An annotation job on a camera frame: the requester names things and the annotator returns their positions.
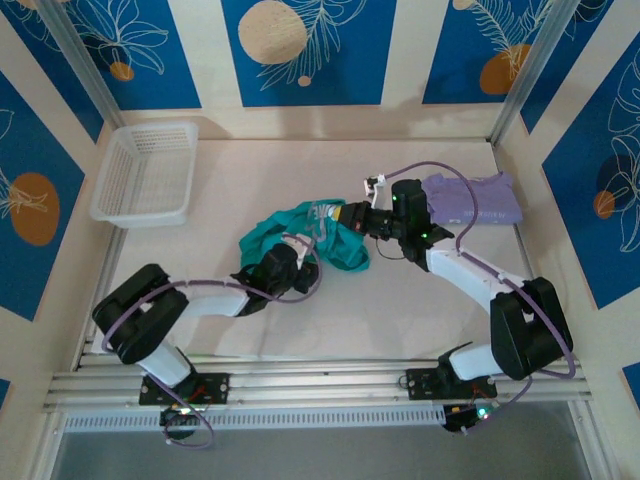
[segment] white wall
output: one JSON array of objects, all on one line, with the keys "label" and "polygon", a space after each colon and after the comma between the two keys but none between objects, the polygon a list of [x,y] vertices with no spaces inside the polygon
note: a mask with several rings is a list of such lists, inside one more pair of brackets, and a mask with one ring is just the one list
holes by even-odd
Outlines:
[{"label": "white wall", "polygon": [[504,168],[518,180],[529,257],[537,273],[556,286],[625,478],[640,476],[640,412],[622,374],[622,367],[640,360],[640,290],[596,309],[541,165],[638,34],[639,18],[637,0],[613,2],[531,136],[517,121],[498,150]]},{"label": "white wall", "polygon": [[88,215],[101,149],[1,14],[0,45],[0,70],[86,174],[35,320],[0,307],[0,378],[11,381],[0,412],[0,478],[13,480],[24,478],[21,472],[39,433],[36,420],[52,373],[69,368],[109,229]]},{"label": "white wall", "polygon": [[398,0],[380,106],[243,108],[221,2],[169,0],[202,110],[125,117],[188,117],[208,139],[486,137],[502,104],[422,105],[450,1]]}]

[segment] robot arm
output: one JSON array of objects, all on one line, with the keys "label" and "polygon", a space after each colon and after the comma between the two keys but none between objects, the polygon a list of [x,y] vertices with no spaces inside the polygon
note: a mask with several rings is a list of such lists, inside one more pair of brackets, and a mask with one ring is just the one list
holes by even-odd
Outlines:
[{"label": "robot arm", "polygon": [[479,256],[458,250],[454,235],[431,223],[419,180],[392,186],[392,210],[375,208],[381,198],[381,176],[365,181],[372,198],[336,208],[332,218],[347,228],[381,240],[398,241],[407,260],[438,275],[473,298],[490,316],[491,344],[465,345],[439,359],[446,376],[458,380],[507,374],[521,380],[562,357],[562,350],[543,320],[507,283],[530,296],[560,332],[569,350],[573,343],[553,285],[502,271]]},{"label": "robot arm", "polygon": [[207,284],[235,284],[247,287],[212,289],[211,294],[187,300],[170,284],[159,265],[142,267],[94,309],[92,317],[107,335],[115,322],[145,295],[164,288],[138,308],[114,332],[109,342],[122,363],[137,363],[155,378],[189,397],[199,386],[199,375],[187,358],[165,340],[179,318],[203,315],[240,317],[262,310],[269,299],[256,293],[279,297],[291,288],[307,293],[318,276],[317,265],[305,262],[311,239],[304,235],[283,237],[258,265]]}]

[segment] orange circle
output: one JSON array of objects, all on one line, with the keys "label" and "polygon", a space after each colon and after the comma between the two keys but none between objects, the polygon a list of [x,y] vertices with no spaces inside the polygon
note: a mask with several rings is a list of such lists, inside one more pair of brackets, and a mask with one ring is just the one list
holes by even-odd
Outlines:
[{"label": "orange circle", "polygon": [[[25,203],[24,194],[38,207]],[[15,203],[10,210],[11,223],[20,238],[34,247],[44,247],[53,240],[60,220],[60,200],[56,187],[47,177],[39,173],[23,173],[11,185],[9,199]]]},{"label": "orange circle", "polygon": [[298,85],[300,85],[301,87],[308,87],[309,85],[311,85],[311,77],[307,77],[306,75],[301,76],[298,79]]},{"label": "orange circle", "polygon": [[487,95],[509,93],[531,45],[515,45],[489,60],[480,74],[480,88]]},{"label": "orange circle", "polygon": [[128,82],[133,80],[133,68],[131,68],[126,63],[113,62],[109,67],[109,71],[111,72],[111,75],[116,78],[116,80],[120,80],[121,82]]},{"label": "orange circle", "polygon": [[613,215],[616,209],[616,199],[613,197],[613,193],[606,190],[599,192],[593,199],[593,209],[596,211],[596,215],[603,220]]}]

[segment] beige circle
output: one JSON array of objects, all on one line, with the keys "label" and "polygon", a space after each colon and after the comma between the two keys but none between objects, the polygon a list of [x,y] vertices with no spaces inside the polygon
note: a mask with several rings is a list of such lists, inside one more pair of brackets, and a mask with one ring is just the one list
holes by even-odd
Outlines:
[{"label": "beige circle", "polygon": [[311,77],[307,77],[306,75],[301,76],[298,79],[298,85],[300,85],[301,87],[308,87],[309,85],[311,85]]},{"label": "beige circle", "polygon": [[466,10],[474,3],[476,3],[476,0],[451,0],[453,8],[455,8],[456,10]]},{"label": "beige circle", "polygon": [[238,24],[240,45],[258,63],[276,65],[293,60],[307,45],[300,16],[283,2],[262,0]]},{"label": "beige circle", "polygon": [[[27,7],[30,10],[36,9],[36,4],[33,3],[33,0],[17,0],[20,5],[23,7]],[[58,3],[67,3],[70,0],[58,0]]]}]

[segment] white line leaf drawing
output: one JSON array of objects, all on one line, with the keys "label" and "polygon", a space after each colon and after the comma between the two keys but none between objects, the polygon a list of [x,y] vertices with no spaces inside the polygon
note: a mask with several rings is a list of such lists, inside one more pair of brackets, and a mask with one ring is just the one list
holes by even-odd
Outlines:
[{"label": "white line leaf drawing", "polygon": [[640,50],[620,78],[608,126],[616,135],[632,135],[640,127]]},{"label": "white line leaf drawing", "polygon": [[261,91],[280,81],[291,84],[300,77],[313,78],[324,64],[331,61],[332,49],[340,53],[338,27],[356,18],[367,3],[367,0],[358,0],[357,7],[346,16],[346,5],[355,0],[290,0],[289,3],[279,1],[289,5],[300,17],[307,31],[307,43],[302,52],[292,60],[262,66],[263,70],[258,74],[258,78],[265,79]]},{"label": "white line leaf drawing", "polygon": [[532,0],[524,13],[516,16],[509,0],[473,0],[467,9],[475,15],[480,34],[488,38],[496,53],[509,60],[509,76],[514,79],[522,64],[522,48],[540,29],[555,0],[540,0],[534,8]]},{"label": "white line leaf drawing", "polygon": [[[2,1],[29,35],[60,51],[36,10],[17,0]],[[120,62],[164,74],[164,62],[153,49],[168,41],[169,31],[138,20],[138,0],[71,0],[63,5],[87,50],[96,54],[94,61],[104,62],[98,68],[109,70],[113,62]]]},{"label": "white line leaf drawing", "polygon": [[611,148],[617,171],[604,188],[610,195],[599,197],[600,203],[606,204],[597,204],[596,210],[620,213],[620,252],[631,253],[640,247],[640,49],[618,81],[608,130],[613,134]]},{"label": "white line leaf drawing", "polygon": [[573,17],[569,20],[567,28],[564,30],[565,35],[567,35],[572,41],[575,40],[578,23],[597,22],[602,16],[602,12],[604,12],[609,0],[599,1],[600,3],[594,5],[591,5],[589,2],[585,3],[584,1],[578,5],[576,12],[573,14]]},{"label": "white line leaf drawing", "polygon": [[[11,110],[0,109],[0,141],[9,133],[14,115]],[[34,196],[15,187],[0,168],[0,218],[5,218],[12,210],[19,212],[23,207],[46,212],[46,198],[46,193]]]},{"label": "white line leaf drawing", "polygon": [[3,0],[8,10],[22,23],[25,31],[44,43],[51,50],[60,51],[58,44],[55,42],[51,33],[45,26],[44,22],[38,15],[38,12],[22,5],[18,0]]},{"label": "white line leaf drawing", "polygon": [[138,65],[164,73],[165,67],[153,48],[165,44],[168,30],[144,21],[139,21],[140,8],[137,0],[107,0],[106,6],[100,0],[72,0],[67,4],[67,12],[81,38],[91,37],[97,42],[88,49],[97,50],[107,64],[114,61],[128,67]]}]

